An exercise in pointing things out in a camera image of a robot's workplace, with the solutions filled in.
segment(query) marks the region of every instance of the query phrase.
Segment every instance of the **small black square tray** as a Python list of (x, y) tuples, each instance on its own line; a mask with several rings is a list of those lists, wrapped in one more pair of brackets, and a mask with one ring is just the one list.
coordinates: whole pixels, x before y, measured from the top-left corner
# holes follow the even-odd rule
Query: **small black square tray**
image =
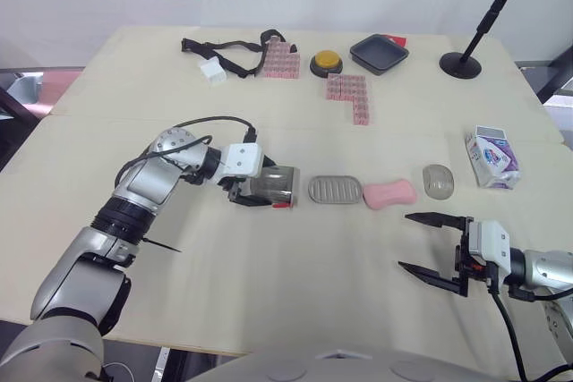
[(375, 75), (382, 75), (410, 52), (382, 35), (371, 35), (350, 48), (352, 59)]

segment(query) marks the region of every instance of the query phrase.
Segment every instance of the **round yellow button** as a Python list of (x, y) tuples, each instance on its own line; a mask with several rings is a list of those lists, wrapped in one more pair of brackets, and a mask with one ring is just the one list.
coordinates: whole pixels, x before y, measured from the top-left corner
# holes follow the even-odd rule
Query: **round yellow button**
[(314, 56), (314, 61), (317, 66), (323, 69), (332, 69), (337, 66), (340, 61), (340, 56), (334, 51), (320, 51)]

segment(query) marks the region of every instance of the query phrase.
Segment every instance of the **white box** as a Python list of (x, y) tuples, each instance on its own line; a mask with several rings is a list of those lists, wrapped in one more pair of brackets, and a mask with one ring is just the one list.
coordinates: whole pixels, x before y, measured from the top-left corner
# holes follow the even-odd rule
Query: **white box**
[(466, 149), (481, 188), (513, 189), (521, 177), (505, 131), (478, 125), (466, 136)]

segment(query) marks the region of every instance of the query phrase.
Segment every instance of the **black stand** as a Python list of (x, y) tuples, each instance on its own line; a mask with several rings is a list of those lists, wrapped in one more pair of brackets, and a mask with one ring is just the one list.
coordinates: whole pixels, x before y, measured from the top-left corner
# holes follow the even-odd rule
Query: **black stand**
[(454, 76), (461, 80), (471, 80), (480, 74), (482, 66), (480, 62), (475, 60), (471, 54), (474, 52), (475, 47), (482, 39), (483, 35), (490, 31), (493, 23), (498, 18), (501, 9), (508, 0), (494, 0), (490, 10), (485, 14), (482, 22), (477, 26), (474, 38), (467, 46), (464, 54), (462, 53), (447, 53), (440, 59), (440, 68), (448, 75)]

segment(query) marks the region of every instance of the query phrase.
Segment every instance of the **red part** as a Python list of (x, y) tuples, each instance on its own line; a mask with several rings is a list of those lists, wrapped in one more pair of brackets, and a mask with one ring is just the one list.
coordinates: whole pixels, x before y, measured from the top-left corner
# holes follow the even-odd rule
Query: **red part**
[(401, 47), (406, 46), (406, 38), (401, 38), (400, 36), (392, 36), (392, 35), (382, 35), (382, 36), (385, 36), (386, 38), (390, 39), (392, 42), (395, 42), (398, 45), (400, 45)]

